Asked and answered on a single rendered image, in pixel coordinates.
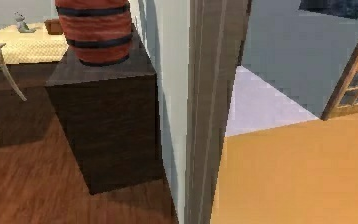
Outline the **brown wooden room door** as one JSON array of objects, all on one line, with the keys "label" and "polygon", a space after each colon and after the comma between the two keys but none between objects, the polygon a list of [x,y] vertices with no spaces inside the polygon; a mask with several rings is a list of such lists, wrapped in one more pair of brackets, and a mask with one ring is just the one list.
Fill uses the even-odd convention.
[{"label": "brown wooden room door", "polygon": [[191,0],[186,188],[180,224],[210,224],[253,0]]}]

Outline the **dark wooden side cabinet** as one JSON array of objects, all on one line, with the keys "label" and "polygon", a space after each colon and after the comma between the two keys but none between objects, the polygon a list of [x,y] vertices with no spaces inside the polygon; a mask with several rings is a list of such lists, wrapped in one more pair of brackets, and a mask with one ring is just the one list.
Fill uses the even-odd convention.
[{"label": "dark wooden side cabinet", "polygon": [[137,32],[120,64],[85,66],[68,50],[45,89],[90,193],[163,176],[157,74]]}]

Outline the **red vase with black bands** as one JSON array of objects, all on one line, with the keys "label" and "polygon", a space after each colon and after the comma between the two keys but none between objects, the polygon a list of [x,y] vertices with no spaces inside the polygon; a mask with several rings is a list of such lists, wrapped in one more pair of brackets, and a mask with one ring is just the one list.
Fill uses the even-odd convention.
[{"label": "red vase with black bands", "polygon": [[55,7],[66,42],[82,64],[107,66],[129,58],[129,0],[55,0]]}]

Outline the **small brown box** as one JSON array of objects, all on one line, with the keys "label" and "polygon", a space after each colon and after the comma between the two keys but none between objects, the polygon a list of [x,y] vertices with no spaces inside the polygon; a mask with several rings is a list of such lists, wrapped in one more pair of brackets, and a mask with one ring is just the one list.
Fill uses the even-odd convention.
[{"label": "small brown box", "polygon": [[63,30],[58,19],[48,19],[44,22],[49,35],[62,35]]}]

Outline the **bed with yellow cover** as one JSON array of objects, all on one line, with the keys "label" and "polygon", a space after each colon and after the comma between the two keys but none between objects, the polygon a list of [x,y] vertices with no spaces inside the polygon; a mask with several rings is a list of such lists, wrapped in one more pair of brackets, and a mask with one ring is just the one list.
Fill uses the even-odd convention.
[{"label": "bed with yellow cover", "polygon": [[67,50],[62,35],[50,35],[45,25],[22,34],[14,25],[0,29],[2,54],[12,78],[27,100],[22,101],[0,69],[0,148],[24,145],[43,138],[54,108],[45,82]]}]

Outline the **grey figurine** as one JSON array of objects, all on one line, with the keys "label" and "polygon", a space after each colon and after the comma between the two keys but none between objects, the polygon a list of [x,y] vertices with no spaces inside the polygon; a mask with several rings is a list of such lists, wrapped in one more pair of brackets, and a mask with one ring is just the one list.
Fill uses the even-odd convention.
[{"label": "grey figurine", "polygon": [[25,17],[19,12],[14,13],[17,30],[20,33],[34,33],[36,31],[35,28],[29,28],[27,23],[25,22]]}]

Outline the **dark blue framed picture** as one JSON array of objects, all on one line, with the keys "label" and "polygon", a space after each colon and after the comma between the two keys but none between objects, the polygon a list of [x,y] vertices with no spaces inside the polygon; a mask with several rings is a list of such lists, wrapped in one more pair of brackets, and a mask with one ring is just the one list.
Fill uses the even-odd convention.
[{"label": "dark blue framed picture", "polygon": [[299,9],[348,19],[358,18],[358,0],[301,0]]}]

